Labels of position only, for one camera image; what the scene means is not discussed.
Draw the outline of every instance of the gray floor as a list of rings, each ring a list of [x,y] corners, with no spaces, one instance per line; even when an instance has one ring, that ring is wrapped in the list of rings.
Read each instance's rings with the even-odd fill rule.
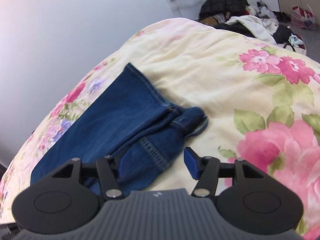
[[[307,48],[307,56],[320,63],[320,26],[315,31],[301,30],[292,25],[290,28],[303,38]]]

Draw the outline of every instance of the stitching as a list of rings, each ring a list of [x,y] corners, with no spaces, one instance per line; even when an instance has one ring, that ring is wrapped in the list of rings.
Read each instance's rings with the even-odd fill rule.
[[[154,147],[154,145],[147,139],[143,137],[140,139],[141,145],[147,154],[154,160],[156,165],[162,170],[166,170],[169,163],[162,157],[161,153]]]
[[[179,126],[181,126],[184,130],[187,130],[187,127],[184,124],[180,123],[179,121],[173,120],[172,122],[177,124],[177,125],[179,125]]]
[[[164,98],[156,88],[150,83],[150,81],[139,71],[137,70],[131,63],[128,63],[126,66],[135,76],[137,76],[149,89],[150,93],[155,97],[155,99],[165,107],[178,107],[173,102],[170,102],[168,99]]]

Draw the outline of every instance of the white cloth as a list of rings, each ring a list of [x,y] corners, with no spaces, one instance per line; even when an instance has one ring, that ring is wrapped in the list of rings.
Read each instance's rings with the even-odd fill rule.
[[[218,23],[225,23],[226,22],[226,18],[223,13],[215,14],[215,15],[213,15],[213,18],[215,18]]]
[[[265,6],[260,8],[260,13],[258,14],[258,16],[260,18],[264,17],[264,16],[268,16],[271,19],[276,19],[277,18],[276,15],[274,14],[274,12],[269,10],[269,9],[267,9]]]
[[[233,16],[226,22],[226,24],[232,25],[237,22],[240,22],[244,27],[246,27],[257,39],[271,44],[276,44],[275,39],[263,26],[262,20],[258,17],[252,15],[243,15],[240,17]]]
[[[279,27],[279,22],[277,19],[261,19],[263,27],[271,34],[275,34]]]
[[[303,45],[303,41],[300,40],[296,35],[291,34],[291,36],[289,37],[289,42],[292,46],[298,48],[299,45]]]
[[[253,16],[256,16],[258,13],[260,13],[260,9],[258,7],[255,7],[254,5],[247,6],[246,10],[250,15]]]

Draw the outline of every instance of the metal screw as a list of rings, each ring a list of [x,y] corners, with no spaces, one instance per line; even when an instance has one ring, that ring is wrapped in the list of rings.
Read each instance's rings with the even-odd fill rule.
[[[210,195],[210,191],[206,188],[198,188],[193,192],[193,194],[195,194],[197,197],[207,197]]]
[[[109,189],[106,192],[106,195],[109,198],[116,198],[116,197],[120,197],[122,195],[122,191],[119,189]]]

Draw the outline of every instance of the logo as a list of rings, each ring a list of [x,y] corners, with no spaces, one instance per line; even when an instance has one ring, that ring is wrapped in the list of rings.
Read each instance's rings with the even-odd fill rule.
[[[155,197],[161,197],[162,196],[162,193],[161,192],[157,192],[157,193],[154,193],[153,194]]]

